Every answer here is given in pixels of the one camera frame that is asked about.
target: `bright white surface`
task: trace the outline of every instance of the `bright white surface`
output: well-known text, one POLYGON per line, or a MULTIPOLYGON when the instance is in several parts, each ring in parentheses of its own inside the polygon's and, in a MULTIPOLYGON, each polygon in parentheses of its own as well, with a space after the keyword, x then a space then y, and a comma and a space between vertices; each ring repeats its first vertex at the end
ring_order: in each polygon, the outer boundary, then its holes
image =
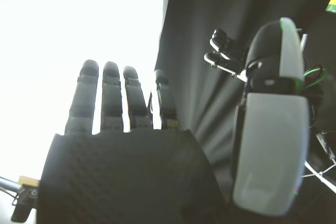
MULTIPOLYGON (((167 0, 0 0, 0 176, 40 179, 83 62, 136 68, 148 100, 167 0)), ((97 97, 101 93, 101 79, 97 97)), ((99 131, 100 99, 93 132, 99 131)))

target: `metal rod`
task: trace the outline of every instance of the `metal rod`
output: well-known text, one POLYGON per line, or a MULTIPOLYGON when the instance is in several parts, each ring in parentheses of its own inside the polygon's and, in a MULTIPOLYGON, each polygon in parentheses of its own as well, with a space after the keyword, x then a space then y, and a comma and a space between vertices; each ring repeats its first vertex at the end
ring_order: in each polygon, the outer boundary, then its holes
POLYGON ((13 191, 15 193, 17 193, 19 191, 19 189, 21 188, 21 185, 19 185, 18 183, 11 181, 9 179, 0 177, 0 187, 8 190, 8 191, 13 191))

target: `black finger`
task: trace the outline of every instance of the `black finger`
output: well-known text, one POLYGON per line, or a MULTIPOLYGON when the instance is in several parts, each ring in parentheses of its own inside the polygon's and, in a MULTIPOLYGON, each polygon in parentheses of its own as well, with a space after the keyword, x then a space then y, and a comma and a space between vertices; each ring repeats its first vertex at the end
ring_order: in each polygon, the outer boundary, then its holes
POLYGON ((152 127, 136 70, 125 67, 124 78, 131 129, 152 127))
POLYGON ((93 60, 85 61, 77 80, 65 134, 92 133, 97 82, 98 64, 93 60))
POLYGON ((123 131, 120 76, 114 62, 104 66, 100 121, 100 131, 123 131))
POLYGON ((155 82, 157 97, 159 99, 160 118, 162 122, 162 129, 176 129, 179 128, 179 121, 177 120, 176 106, 171 94, 169 82, 162 70, 155 71, 155 82))

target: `black fabric backdrop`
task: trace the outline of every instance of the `black fabric backdrop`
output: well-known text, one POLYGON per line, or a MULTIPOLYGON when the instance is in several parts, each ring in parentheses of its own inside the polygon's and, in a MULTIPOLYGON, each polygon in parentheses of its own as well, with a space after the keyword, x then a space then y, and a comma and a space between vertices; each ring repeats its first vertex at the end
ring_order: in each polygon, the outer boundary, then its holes
MULTIPOLYGON (((249 46, 265 23, 289 17, 309 34, 304 58, 307 67, 329 72, 315 126, 336 128, 336 14, 325 12, 329 0, 169 0, 160 40, 157 69, 168 75, 182 127, 190 129, 207 155, 226 199, 232 186, 230 158, 236 104, 243 83, 203 60, 211 50, 215 28, 249 46)), ((316 178, 304 180, 289 215, 268 219, 231 208, 233 223, 334 223, 336 196, 316 178)))

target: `palm of robotic hand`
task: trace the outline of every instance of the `palm of robotic hand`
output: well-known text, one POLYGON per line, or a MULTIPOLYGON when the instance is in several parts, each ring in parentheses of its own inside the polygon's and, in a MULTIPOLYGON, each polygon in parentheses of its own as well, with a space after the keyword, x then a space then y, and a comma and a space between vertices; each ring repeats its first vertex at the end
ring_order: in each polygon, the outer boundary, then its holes
POLYGON ((189 131, 178 129, 168 81, 156 72, 164 130, 153 130, 135 69, 124 70, 131 132, 123 132, 118 67, 103 71, 101 132, 92 135, 98 65, 86 61, 65 135, 40 180, 37 223, 222 223, 217 181, 189 131))

